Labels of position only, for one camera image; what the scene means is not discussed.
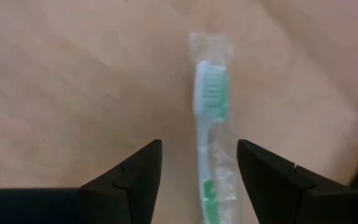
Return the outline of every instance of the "wrapped toothbrush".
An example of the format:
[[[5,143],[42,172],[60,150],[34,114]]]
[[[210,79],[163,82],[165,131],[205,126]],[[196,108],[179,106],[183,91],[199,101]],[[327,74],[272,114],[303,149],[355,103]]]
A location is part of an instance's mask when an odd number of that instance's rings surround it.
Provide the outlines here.
[[[196,64],[193,112],[196,118],[198,182],[205,224],[240,223],[236,160],[227,136],[229,77],[234,50],[224,35],[190,34]]]

